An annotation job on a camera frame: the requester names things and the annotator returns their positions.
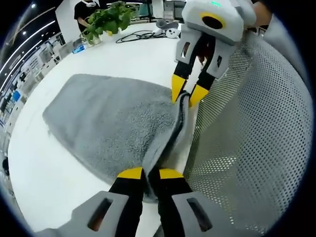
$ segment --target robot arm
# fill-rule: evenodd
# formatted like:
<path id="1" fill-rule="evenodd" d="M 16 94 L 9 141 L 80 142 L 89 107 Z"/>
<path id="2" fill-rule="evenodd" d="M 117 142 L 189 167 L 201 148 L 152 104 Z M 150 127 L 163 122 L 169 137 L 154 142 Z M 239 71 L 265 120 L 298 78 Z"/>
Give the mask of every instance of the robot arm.
<path id="1" fill-rule="evenodd" d="M 213 47 L 213 55 L 206 61 L 190 96 L 194 106 L 208 94 L 215 79 L 228 69 L 230 56 L 241 41 L 244 24 L 252 25 L 256 16 L 248 0 L 191 0 L 182 11 L 184 25 L 177 44 L 178 65 L 172 76 L 172 101 L 183 92 L 192 72 L 197 49 L 202 44 Z"/>

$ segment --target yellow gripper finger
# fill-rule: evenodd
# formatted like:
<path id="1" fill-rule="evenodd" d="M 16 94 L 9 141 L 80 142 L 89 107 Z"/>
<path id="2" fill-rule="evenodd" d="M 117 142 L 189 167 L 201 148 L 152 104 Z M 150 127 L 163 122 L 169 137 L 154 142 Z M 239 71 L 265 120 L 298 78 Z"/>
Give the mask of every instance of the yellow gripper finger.
<path id="1" fill-rule="evenodd" d="M 195 85 L 191 96 L 190 96 L 190 107 L 195 106 L 201 99 L 203 99 L 207 94 L 208 90 L 200 85 Z"/>
<path id="2" fill-rule="evenodd" d="M 176 103 L 176 100 L 179 97 L 179 94 L 182 92 L 186 80 L 182 77 L 179 77 L 175 74 L 172 76 L 172 102 Z"/>

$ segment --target vr headset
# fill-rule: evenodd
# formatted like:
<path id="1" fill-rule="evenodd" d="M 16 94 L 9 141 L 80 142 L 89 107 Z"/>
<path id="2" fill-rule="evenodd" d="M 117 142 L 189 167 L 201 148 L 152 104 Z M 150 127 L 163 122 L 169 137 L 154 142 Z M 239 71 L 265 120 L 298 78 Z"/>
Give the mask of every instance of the vr headset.
<path id="1" fill-rule="evenodd" d="M 95 2 L 86 2 L 84 0 L 81 0 L 87 7 L 95 7 L 97 4 Z"/>

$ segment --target white table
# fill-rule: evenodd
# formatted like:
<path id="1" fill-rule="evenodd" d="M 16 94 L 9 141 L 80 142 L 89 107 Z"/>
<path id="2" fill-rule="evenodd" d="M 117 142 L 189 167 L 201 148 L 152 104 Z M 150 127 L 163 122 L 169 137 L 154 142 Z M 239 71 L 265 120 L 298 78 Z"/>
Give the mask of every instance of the white table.
<path id="1" fill-rule="evenodd" d="M 154 24 L 133 25 L 120 37 L 154 28 Z M 8 150 L 11 181 L 19 207 L 35 232 L 60 227 L 70 220 L 74 208 L 110 187 L 48 133 L 42 113 L 65 82 L 82 73 L 141 79 L 171 88 L 176 39 L 115 44 L 117 38 L 67 56 L 33 91 L 16 122 Z M 193 78 L 197 79 L 199 70 L 196 63 Z M 195 81 L 188 83 L 188 88 L 192 89 Z M 178 170 L 184 169 L 190 145 L 187 142 L 182 154 L 175 154 L 175 160 L 170 161 Z M 157 205 L 144 203 L 137 236 L 153 236 L 159 224 Z"/>

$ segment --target black shirt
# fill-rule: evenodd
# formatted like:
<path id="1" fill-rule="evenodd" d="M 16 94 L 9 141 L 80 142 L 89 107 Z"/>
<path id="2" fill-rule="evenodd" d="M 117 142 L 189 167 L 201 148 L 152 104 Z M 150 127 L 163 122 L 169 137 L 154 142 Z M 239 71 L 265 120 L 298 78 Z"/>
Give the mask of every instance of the black shirt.
<path id="1" fill-rule="evenodd" d="M 90 16 L 92 13 L 95 12 L 95 10 L 100 9 L 100 6 L 96 3 L 95 7 L 87 7 L 87 5 L 80 1 L 77 3 L 77 5 L 75 6 L 75 20 L 78 20 L 79 17 L 81 17 L 83 20 L 87 21 L 86 18 L 88 16 Z M 85 26 L 83 26 L 82 24 L 80 24 L 78 22 L 78 26 L 81 32 L 83 32 L 85 30 Z"/>

